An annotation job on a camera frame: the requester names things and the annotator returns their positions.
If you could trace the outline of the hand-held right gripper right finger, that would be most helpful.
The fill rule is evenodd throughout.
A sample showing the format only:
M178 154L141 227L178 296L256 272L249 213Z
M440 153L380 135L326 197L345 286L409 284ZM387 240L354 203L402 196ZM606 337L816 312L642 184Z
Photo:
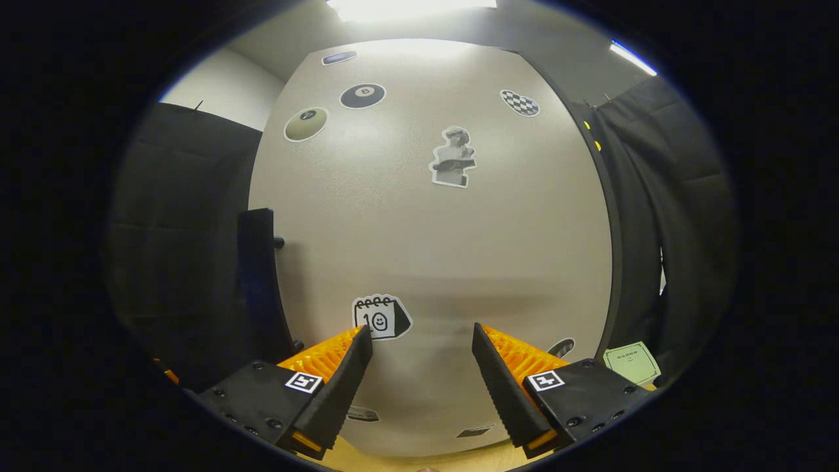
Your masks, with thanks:
M617 426L653 394L594 359L570 363L480 323L471 352L507 436L530 459Z

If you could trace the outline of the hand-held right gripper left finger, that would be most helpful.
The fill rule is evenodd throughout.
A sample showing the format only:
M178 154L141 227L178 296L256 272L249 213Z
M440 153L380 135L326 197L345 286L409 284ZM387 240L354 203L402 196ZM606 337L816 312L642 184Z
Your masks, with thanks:
M269 446L320 460L374 355L368 326L357 326L281 363L250 361L194 400L210 415Z

